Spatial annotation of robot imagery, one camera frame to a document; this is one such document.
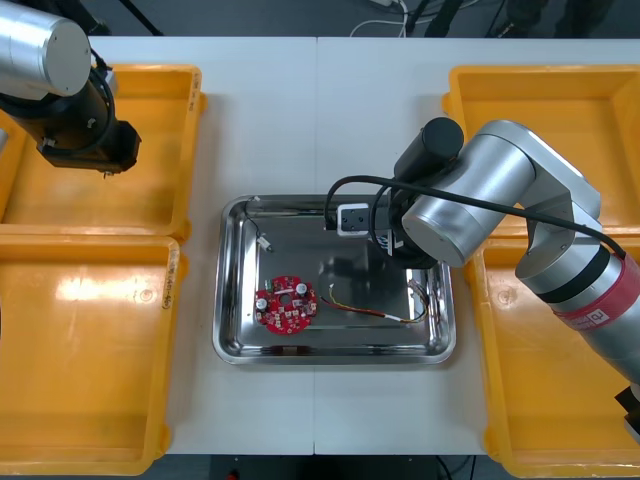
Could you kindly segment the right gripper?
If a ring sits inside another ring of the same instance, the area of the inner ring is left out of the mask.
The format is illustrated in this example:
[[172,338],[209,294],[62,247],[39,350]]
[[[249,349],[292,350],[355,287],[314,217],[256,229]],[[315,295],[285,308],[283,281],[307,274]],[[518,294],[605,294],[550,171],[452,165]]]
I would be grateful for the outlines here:
[[391,233],[392,238],[401,238],[401,203],[388,188],[380,188],[369,208],[369,237],[376,241],[378,232]]

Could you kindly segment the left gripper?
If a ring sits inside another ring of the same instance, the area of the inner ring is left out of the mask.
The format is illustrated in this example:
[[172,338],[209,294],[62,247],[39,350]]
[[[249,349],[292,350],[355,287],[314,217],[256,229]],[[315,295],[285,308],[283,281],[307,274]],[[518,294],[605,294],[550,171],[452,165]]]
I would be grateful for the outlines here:
[[43,146],[42,156],[56,168],[95,170],[101,173],[124,173],[137,163],[141,138],[126,121],[117,121],[106,137],[85,153],[80,150],[62,153],[61,149]]

